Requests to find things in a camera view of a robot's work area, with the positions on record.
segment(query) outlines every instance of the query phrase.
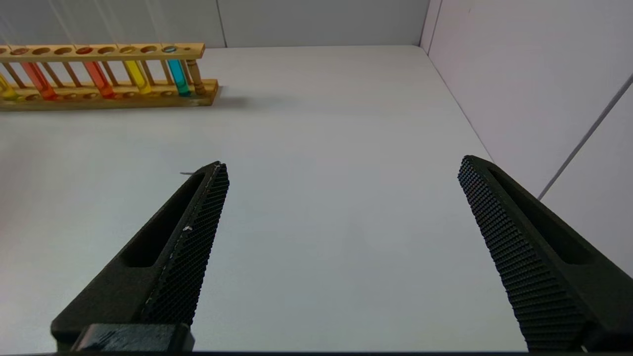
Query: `red test tube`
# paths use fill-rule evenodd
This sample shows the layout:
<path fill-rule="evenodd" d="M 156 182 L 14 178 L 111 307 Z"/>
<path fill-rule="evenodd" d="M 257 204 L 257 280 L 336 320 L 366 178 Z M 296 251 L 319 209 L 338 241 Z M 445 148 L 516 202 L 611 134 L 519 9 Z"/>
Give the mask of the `red test tube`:
<path fill-rule="evenodd" d="M 55 90 L 53 90 L 37 63 L 22 62 L 20 64 L 44 100 L 55 100 L 57 98 Z"/>

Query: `yellow test tube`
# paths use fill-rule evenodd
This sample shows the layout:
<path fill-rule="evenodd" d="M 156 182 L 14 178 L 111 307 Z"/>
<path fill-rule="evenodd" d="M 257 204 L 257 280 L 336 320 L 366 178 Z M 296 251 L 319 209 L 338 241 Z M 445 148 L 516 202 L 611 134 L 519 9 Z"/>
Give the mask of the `yellow test tube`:
<path fill-rule="evenodd" d="M 2 74 L 0 74 L 0 94 L 2 94 L 2 98 L 5 100 L 15 100 L 19 96 Z"/>
<path fill-rule="evenodd" d="M 123 61 L 123 65 L 127 73 L 130 75 L 130 79 L 139 88 L 139 93 L 149 94 L 152 92 L 152 87 L 147 81 L 145 72 L 141 69 L 141 66 L 136 61 Z"/>

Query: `textured grip pad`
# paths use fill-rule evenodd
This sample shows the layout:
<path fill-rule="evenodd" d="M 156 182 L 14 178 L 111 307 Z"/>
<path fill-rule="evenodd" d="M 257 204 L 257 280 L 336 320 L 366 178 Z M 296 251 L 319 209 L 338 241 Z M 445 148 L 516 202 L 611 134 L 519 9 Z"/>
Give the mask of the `textured grip pad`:
<path fill-rule="evenodd" d="M 630 341 L 628 276 L 493 163 L 458 178 L 530 351 Z"/>

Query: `orange liquid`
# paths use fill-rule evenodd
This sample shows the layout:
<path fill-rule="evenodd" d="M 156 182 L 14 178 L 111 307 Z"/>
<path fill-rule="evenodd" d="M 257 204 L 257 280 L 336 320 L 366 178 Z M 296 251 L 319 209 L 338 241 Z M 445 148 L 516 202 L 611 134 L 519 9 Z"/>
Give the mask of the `orange liquid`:
<path fill-rule="evenodd" d="M 48 82 L 37 63 L 20 64 L 44 100 L 55 100 L 55 98 L 57 98 L 57 94 L 55 94 L 53 87 L 51 87 L 51 84 Z"/>
<path fill-rule="evenodd" d="M 97 62 L 84 62 L 84 67 L 88 71 L 94 85 L 99 89 L 101 96 L 106 99 L 113 99 L 115 92 L 112 90 L 110 83 L 108 83 L 106 76 L 103 75 L 99 64 Z"/>

